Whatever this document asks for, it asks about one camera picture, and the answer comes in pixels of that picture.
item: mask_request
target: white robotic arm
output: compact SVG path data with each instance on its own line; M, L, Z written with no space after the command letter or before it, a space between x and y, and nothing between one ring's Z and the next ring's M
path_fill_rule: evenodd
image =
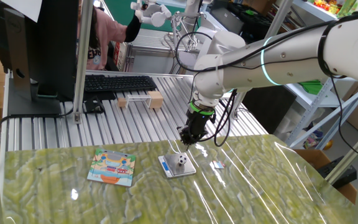
M233 34L227 41L235 41ZM184 144L207 134L205 124L229 90L305 82L345 75L358 80L358 14L261 40L197 60L188 120L178 131ZM358 223L358 198L355 223Z
M167 7L156 4L156 0L145 1L145 4L147 5L146 9L142 8L142 0L137 0L137 2L131 3L131 9L135 10L141 23L160 27L172 16L172 13Z

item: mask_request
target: pink jacket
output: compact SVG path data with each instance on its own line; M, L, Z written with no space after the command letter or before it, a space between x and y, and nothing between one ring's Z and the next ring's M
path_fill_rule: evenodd
M88 51L88 61L86 63L87 70L103 70L107 63L107 51L109 42L115 41L122 43L126 38L127 26L113 21L106 13L100 9L96 9L96 35L100 42L99 49L91 49Z

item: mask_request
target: green marble table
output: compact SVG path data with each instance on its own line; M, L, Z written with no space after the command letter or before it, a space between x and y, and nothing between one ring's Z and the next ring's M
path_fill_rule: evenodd
M352 223L353 204L275 136L191 146L197 173L170 180L157 157L179 141L101 147L137 156L132 187L86 179L96 146L6 152L5 222Z

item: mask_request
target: picture book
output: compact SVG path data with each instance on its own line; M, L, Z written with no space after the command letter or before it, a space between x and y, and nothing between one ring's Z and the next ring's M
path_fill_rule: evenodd
M135 159L134 155L97 149L88 173L88 180L130 187Z

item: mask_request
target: soccer ball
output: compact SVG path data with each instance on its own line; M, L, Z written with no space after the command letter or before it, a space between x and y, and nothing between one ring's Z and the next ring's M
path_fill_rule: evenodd
M179 156L178 157L178 163L180 165L185 165L186 162L187 162L187 157L186 156Z

